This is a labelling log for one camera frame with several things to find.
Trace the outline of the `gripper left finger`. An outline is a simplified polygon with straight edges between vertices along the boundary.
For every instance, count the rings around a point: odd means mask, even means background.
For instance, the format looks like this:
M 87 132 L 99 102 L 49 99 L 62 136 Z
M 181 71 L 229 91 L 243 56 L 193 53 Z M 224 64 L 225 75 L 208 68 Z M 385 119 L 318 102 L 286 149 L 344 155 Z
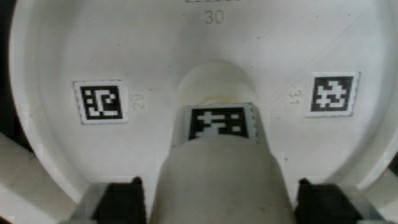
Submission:
M 60 224 L 147 224 L 138 177 L 124 183 L 96 183 L 89 186 L 71 216 Z

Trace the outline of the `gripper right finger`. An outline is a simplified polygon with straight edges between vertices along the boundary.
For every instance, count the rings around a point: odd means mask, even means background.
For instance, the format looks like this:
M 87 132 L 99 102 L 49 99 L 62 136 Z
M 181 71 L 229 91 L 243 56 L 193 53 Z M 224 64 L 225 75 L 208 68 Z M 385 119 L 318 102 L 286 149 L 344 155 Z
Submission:
M 385 224 L 367 200 L 336 184 L 298 181 L 296 224 Z

